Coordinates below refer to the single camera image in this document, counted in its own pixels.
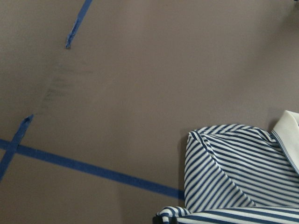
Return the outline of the blue white striped polo shirt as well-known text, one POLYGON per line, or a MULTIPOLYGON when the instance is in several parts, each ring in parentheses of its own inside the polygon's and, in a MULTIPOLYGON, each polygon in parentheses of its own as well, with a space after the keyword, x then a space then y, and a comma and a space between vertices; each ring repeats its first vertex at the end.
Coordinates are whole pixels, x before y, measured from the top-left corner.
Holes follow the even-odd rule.
POLYGON ((299 115, 285 111, 270 132, 232 124, 191 131, 185 152, 185 206, 155 224, 296 224, 299 115))

